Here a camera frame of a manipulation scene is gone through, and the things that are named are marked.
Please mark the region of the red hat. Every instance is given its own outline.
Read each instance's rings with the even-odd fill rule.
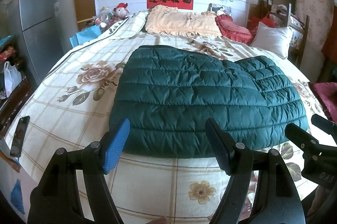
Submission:
[[[116,11],[116,9],[118,8],[127,8],[127,3],[124,4],[124,3],[119,3],[117,7],[114,8],[114,11]]]

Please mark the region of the smartphone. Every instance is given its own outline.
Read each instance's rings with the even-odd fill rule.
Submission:
[[[19,119],[17,127],[14,133],[13,142],[11,146],[10,156],[13,158],[19,158],[21,156],[23,140],[25,139],[26,130],[30,116],[26,116]]]

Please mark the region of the stuffed toy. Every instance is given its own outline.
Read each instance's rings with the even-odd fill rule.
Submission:
[[[120,20],[125,20],[126,15],[130,13],[129,10],[127,10],[127,3],[119,3],[118,6],[114,8],[114,12],[116,13],[116,17]]]

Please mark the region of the gray refrigerator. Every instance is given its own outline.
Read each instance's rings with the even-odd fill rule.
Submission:
[[[10,34],[16,35],[24,73],[36,89],[64,55],[55,21],[54,0],[12,0],[7,5]]]

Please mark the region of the white plastic bag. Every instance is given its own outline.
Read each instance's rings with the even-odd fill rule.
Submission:
[[[21,83],[21,73],[16,69],[16,67],[11,66],[8,61],[5,62],[3,73],[5,76],[6,95],[9,97],[13,90]]]

